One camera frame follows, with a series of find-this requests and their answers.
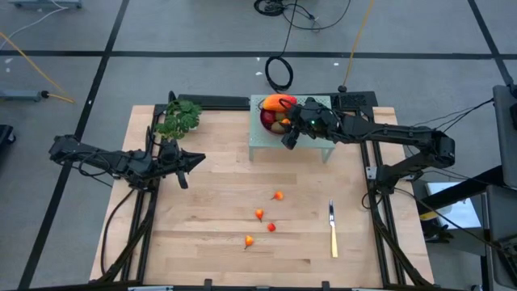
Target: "knife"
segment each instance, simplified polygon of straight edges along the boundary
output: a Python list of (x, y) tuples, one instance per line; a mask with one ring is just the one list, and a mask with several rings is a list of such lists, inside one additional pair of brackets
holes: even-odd
[(336, 221), (334, 220), (334, 202), (330, 199), (329, 203), (329, 222), (332, 228), (332, 257), (338, 257), (338, 240), (336, 239)]

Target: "green leafy plant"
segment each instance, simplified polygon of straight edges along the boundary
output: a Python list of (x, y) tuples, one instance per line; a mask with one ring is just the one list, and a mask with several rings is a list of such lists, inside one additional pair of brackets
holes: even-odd
[(174, 100), (167, 105), (165, 121), (156, 124), (156, 132), (170, 140), (185, 137), (200, 123), (201, 106), (188, 100)]

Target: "floor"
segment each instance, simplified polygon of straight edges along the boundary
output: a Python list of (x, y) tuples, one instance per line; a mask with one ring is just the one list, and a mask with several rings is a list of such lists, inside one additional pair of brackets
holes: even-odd
[[(347, 2), (299, 3), (325, 24), (334, 22)], [(288, 23), (258, 14), (252, 4), (85, 0), (82, 10), (56, 13), (13, 37), (76, 104), (49, 99), (0, 106), (0, 124), (13, 125), (18, 137), (0, 164), (0, 289), (18, 287), (49, 202), (61, 193), (54, 193), (61, 167), (48, 160), (54, 136), (79, 133), (85, 143), (116, 150), (131, 107), (165, 103), (170, 90), (273, 92), (264, 64), (283, 48)], [(469, 4), (479, 7), (495, 46), (487, 44)], [(319, 33), (292, 29), (286, 59), (295, 76), (288, 92), (336, 91), (367, 7), (368, 1), (352, 0), (343, 21)], [(53, 9), (16, 9), (3, 1), (0, 32), (9, 34)], [(357, 48), (349, 91), (375, 91), (380, 106), (396, 108), (400, 124), (490, 99), (492, 86), (504, 84), (502, 66), (517, 76), (515, 10), (512, 0), (377, 1)], [(309, 25), (299, 15), (295, 22)], [(120, 30), (112, 31), (114, 24), (121, 24)], [(271, 76), (278, 83), (288, 78), (278, 64), (271, 65)], [(0, 87), (58, 93), (9, 45), (0, 52)], [(476, 175), (500, 163), (491, 106), (465, 117), (448, 134), (456, 140), (452, 171)], [(449, 180), (432, 174), (426, 179)], [(109, 193), (76, 171), (69, 174), (31, 287), (87, 281)], [(459, 289), (481, 283), (478, 257), (439, 245), (428, 250), (436, 283)]]

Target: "wooden tabletop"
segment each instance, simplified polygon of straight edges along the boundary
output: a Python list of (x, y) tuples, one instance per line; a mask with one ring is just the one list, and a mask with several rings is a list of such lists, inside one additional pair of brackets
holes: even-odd
[[(397, 123), (393, 108), (374, 112), (378, 123)], [(152, 113), (153, 106), (133, 107), (123, 150), (145, 147)], [(187, 151), (206, 153), (206, 159), (187, 177), (187, 190), (175, 175), (161, 182), (144, 283), (202, 285), (210, 278), (214, 285), (318, 287), (328, 280), (332, 287), (381, 287), (372, 219), (361, 206), (367, 189), (359, 145), (337, 144), (327, 164), (311, 149), (256, 150), (250, 162), (249, 119), (249, 112), (203, 112), (197, 131), (179, 141)], [(386, 164), (404, 158), (400, 145), (380, 147)], [(369, 156), (375, 165), (371, 146)], [(407, 182), (398, 187), (411, 191)], [(270, 200), (277, 190), (284, 200)], [(106, 218), (128, 192), (127, 183), (115, 181)], [(110, 224), (106, 267), (126, 245), (135, 198)], [(337, 259), (330, 256), (329, 199), (334, 200)], [(414, 200), (395, 192), (391, 201), (402, 250), (432, 282)], [(264, 209), (263, 223), (254, 215), (258, 208)], [(276, 232), (267, 230), (269, 222)], [(244, 250), (246, 235), (253, 236), (254, 245)], [(386, 253), (396, 282), (391, 252)], [(130, 278), (139, 254), (137, 247)], [(100, 241), (92, 279), (101, 275), (99, 255)]]

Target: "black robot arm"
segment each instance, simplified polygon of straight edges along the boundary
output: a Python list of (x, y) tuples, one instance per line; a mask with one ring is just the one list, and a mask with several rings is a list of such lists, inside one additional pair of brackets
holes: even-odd
[(360, 143), (382, 141), (400, 145), (415, 146), (420, 152), (397, 164), (377, 167), (375, 188), (383, 194), (391, 194), (398, 180), (407, 175), (419, 177), (427, 167), (445, 168), (455, 162), (454, 140), (441, 131), (425, 126), (411, 127), (391, 124), (376, 124), (360, 116), (335, 112), (325, 105), (307, 98), (305, 105), (288, 104), (287, 117), (291, 124), (282, 143), (292, 150), (300, 133), (311, 138), (325, 138), (334, 143)]
[[(92, 145), (83, 144), (73, 136), (65, 135), (54, 138), (49, 151), (50, 159), (58, 164), (80, 162), (78, 169), (84, 175), (96, 176), (109, 174), (115, 178), (124, 178), (129, 187), (145, 190), (150, 180), (175, 173), (181, 188), (188, 187), (185, 173), (189, 173), (204, 160), (204, 154), (189, 153), (178, 147), (176, 140), (163, 141), (158, 156), (153, 158), (149, 149), (145, 151), (106, 151)], [(101, 171), (86, 173), (82, 164), (87, 164)]]

